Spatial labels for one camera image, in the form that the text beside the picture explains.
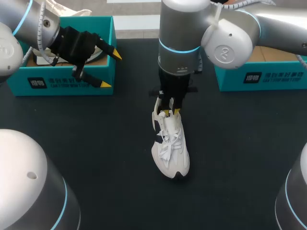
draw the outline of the gray floor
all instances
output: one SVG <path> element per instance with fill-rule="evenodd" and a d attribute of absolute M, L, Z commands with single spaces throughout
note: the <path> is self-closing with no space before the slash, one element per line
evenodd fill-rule
<path fill-rule="evenodd" d="M 73 10 L 89 9 L 93 15 L 153 15 L 160 14 L 160 2 L 107 3 L 106 0 L 55 0 Z M 285 7 L 307 8 L 307 0 L 275 0 Z M 156 38 L 158 30 L 119 30 L 117 38 Z"/>

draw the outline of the shoe tongue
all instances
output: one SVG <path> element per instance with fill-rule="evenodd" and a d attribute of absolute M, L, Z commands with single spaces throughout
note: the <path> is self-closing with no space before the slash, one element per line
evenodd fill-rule
<path fill-rule="evenodd" d="M 164 117 L 164 125 L 167 131 L 170 134 L 174 134 L 177 131 L 177 116 L 174 116 L 173 111 L 169 111 L 169 117 L 166 117 L 166 113 L 164 111 L 161 111 L 159 113 L 159 116 Z"/>

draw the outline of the teal cardboard box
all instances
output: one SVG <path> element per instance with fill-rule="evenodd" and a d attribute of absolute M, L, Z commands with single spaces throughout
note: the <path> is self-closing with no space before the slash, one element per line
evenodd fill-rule
<path fill-rule="evenodd" d="M 71 26 L 83 32 L 97 33 L 116 47 L 113 17 L 61 17 L 61 26 Z M 22 45 L 24 54 L 29 46 Z M 8 79 L 8 85 L 15 96 L 52 96 L 52 95 L 111 95 L 114 89 L 115 60 L 105 57 L 104 65 L 86 65 L 85 72 L 110 85 L 107 88 L 94 88 L 85 82 L 76 82 L 71 76 L 72 65 L 31 66 L 25 63 L 18 72 Z"/>
<path fill-rule="evenodd" d="M 222 92 L 307 89 L 307 70 L 296 56 L 267 47 L 257 46 L 238 69 L 214 68 Z"/>

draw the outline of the brown cardboard inside box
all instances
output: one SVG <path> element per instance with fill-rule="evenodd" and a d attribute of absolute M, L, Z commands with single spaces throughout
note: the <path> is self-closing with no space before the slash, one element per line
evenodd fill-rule
<path fill-rule="evenodd" d="M 91 62 L 91 63 L 88 63 L 86 64 L 86 66 L 106 66 L 107 65 L 107 55 L 105 55 L 103 58 L 97 60 L 97 61 L 94 61 L 94 62 Z M 42 65 L 37 65 L 34 61 L 33 61 L 33 55 L 31 55 L 28 59 L 28 62 L 27 62 L 27 67 L 40 67 Z M 72 64 L 69 64 L 69 63 L 59 63 L 59 64 L 56 64 L 56 66 L 72 66 Z"/>
<path fill-rule="evenodd" d="M 281 50 L 256 46 L 248 62 L 297 61 L 294 54 Z"/>

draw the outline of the teal box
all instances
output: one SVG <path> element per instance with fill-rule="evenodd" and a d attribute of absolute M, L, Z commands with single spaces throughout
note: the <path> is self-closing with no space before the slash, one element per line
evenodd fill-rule
<path fill-rule="evenodd" d="M 116 35 L 112 16 L 105 17 L 61 17 L 61 26 L 71 26 L 83 32 L 97 33 L 116 47 Z M 29 46 L 22 44 L 24 54 Z M 105 66 L 89 65 L 85 72 L 99 78 L 112 87 L 94 88 L 85 82 L 76 82 L 71 76 L 72 66 L 20 67 L 18 72 L 8 79 L 8 85 L 15 96 L 52 96 L 52 95 L 112 95 L 114 89 L 115 60 L 107 57 Z M 46 86 L 33 89 L 30 81 Z"/>
<path fill-rule="evenodd" d="M 307 70 L 299 61 L 248 62 L 234 70 L 214 68 L 221 92 L 307 89 Z"/>

